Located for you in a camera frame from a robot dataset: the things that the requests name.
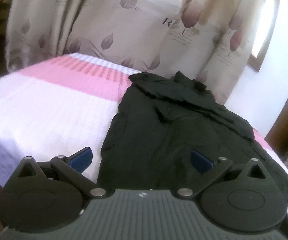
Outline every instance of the white wall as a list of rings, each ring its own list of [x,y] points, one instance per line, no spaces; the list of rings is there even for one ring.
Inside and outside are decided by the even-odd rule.
[[[246,66],[225,106],[266,136],[288,98],[288,0],[280,0],[271,43],[258,72]]]

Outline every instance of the metal bolt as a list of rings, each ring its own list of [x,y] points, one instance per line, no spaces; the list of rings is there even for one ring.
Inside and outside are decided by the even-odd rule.
[[[193,195],[193,191],[189,188],[180,188],[177,193],[183,197],[188,197]]]
[[[101,197],[103,195],[105,195],[106,191],[103,188],[94,188],[90,191],[91,195],[95,196],[95,197]]]

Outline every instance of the leaf pattern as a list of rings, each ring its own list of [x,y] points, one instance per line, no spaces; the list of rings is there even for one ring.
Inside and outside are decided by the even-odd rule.
[[[143,60],[141,60],[141,61],[136,63],[136,70],[139,70],[142,72],[147,72],[148,66],[146,65],[146,63]]]
[[[44,38],[44,35],[42,35],[42,36],[39,38],[38,43],[39,43],[40,48],[43,49],[44,46],[45,46],[45,38]]]
[[[148,67],[149,70],[156,69],[161,63],[160,54],[158,54],[152,61],[151,65]]]
[[[129,57],[129,58],[123,60],[123,62],[121,63],[121,65],[124,66],[124,67],[133,68],[133,61],[132,61],[132,59]]]
[[[101,43],[101,48],[103,50],[109,49],[113,44],[113,33],[103,39]]]
[[[120,5],[125,9],[134,8],[137,4],[137,0],[121,0]]]
[[[69,47],[69,52],[70,53],[74,53],[74,52],[78,52],[81,48],[81,41],[80,40],[75,40],[71,43],[70,47]]]
[[[185,7],[181,17],[185,28],[189,29],[197,24],[201,11],[197,1],[194,1]]]
[[[241,40],[242,40],[242,29],[240,28],[239,30],[237,30],[233,34],[233,36],[231,37],[231,40],[229,42],[229,47],[230,47],[231,51],[237,50],[237,48],[240,45]]]
[[[213,42],[215,47],[220,43],[220,41],[223,38],[223,35],[224,35],[224,32],[219,31],[219,33],[212,39],[212,42]]]
[[[27,33],[29,32],[29,30],[30,30],[30,22],[29,22],[29,20],[27,20],[27,21],[23,24],[23,26],[22,26],[22,28],[21,28],[21,31],[22,31],[23,34],[27,34]]]
[[[238,15],[237,12],[235,12],[228,26],[231,30],[236,31],[241,27],[242,23],[243,23],[243,17]]]

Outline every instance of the window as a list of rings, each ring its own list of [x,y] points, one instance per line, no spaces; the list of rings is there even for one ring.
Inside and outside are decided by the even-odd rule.
[[[279,1],[280,0],[266,0],[261,12],[252,54],[248,59],[248,64],[257,71],[259,71],[262,66],[273,35]]]

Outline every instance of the bed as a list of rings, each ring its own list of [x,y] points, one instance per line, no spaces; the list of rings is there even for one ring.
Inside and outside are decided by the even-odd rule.
[[[117,106],[139,71],[79,53],[41,62],[0,78],[0,185],[24,156],[49,161],[88,146],[83,175],[96,182],[100,149]],[[286,171],[263,137],[255,139]]]

